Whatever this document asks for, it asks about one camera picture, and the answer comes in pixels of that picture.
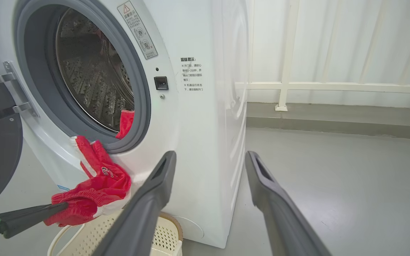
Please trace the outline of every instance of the perforated basket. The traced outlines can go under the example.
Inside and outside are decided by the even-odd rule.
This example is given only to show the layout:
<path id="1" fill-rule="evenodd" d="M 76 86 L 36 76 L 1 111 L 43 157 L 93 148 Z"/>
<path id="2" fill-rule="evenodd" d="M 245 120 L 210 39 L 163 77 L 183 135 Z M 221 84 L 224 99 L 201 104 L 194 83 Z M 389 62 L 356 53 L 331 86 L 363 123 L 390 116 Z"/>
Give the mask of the perforated basket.
<path id="1" fill-rule="evenodd" d="M 90 256 L 120 215 L 102 215 L 83 224 L 73 238 L 62 248 L 57 256 Z M 53 239 L 47 256 L 53 256 L 53 250 L 60 238 L 72 226 L 64 227 Z M 150 256 L 182 256 L 183 231 L 178 221 L 166 213 L 161 213 L 156 223 Z"/>

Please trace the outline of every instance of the black square latch hole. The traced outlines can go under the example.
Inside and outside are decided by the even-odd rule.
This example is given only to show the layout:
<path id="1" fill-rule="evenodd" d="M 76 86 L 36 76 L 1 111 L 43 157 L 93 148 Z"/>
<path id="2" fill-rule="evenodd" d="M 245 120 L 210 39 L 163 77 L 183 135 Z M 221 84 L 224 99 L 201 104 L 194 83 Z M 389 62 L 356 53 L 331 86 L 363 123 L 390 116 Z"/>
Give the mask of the black square latch hole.
<path id="1" fill-rule="evenodd" d="M 166 76 L 156 76 L 154 78 L 154 83 L 156 84 L 156 90 L 168 90 L 169 84 L 167 84 Z"/>

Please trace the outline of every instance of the red garment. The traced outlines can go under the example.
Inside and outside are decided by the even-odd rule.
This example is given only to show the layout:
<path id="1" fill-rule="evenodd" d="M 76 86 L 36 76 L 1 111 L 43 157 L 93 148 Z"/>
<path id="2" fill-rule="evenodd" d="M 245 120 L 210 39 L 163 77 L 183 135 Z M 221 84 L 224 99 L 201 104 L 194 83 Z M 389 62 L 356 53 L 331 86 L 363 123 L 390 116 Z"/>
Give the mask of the red garment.
<path id="1" fill-rule="evenodd" d="M 129 110 L 121 110 L 120 131 L 117 134 L 116 138 L 124 138 L 124 136 L 126 136 L 131 129 L 132 122 L 134 122 L 134 112 Z"/>
<path id="2" fill-rule="evenodd" d="M 90 144 L 84 136 L 77 136 L 74 142 L 82 153 L 80 165 L 89 180 L 52 196 L 52 204 L 68 202 L 69 207 L 45 220 L 46 225 L 56 222 L 60 227 L 80 225 L 121 209 L 129 200 L 131 178 L 112 161 L 102 144 L 99 141 Z"/>

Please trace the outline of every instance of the red warning triangle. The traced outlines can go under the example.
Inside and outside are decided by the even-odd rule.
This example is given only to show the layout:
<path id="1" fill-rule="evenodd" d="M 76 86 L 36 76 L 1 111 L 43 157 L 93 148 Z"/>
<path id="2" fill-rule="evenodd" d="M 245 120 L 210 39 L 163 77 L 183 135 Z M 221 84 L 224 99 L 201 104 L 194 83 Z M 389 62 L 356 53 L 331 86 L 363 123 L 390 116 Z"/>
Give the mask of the red warning triangle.
<path id="1" fill-rule="evenodd" d="M 129 7 L 127 7 L 127 5 L 124 5 L 123 11 L 124 11 L 124 14 L 126 14 L 129 11 Z"/>

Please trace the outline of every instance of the front-loading washing machine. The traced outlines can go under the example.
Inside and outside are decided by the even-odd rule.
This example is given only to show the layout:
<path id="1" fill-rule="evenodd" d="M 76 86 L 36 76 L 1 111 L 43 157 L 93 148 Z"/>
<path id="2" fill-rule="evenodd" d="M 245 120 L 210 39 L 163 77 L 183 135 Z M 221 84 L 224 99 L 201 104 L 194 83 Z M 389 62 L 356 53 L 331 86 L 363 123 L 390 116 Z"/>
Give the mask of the front-loading washing machine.
<path id="1" fill-rule="evenodd" d="M 100 140 L 132 193 L 176 151 L 164 211 L 185 238 L 224 248 L 243 168 L 248 13 L 245 0 L 0 0 L 0 85 L 15 101 L 0 121 L 21 122 L 63 191 L 87 178 L 71 136 Z M 124 109 L 134 121 L 117 139 Z"/>

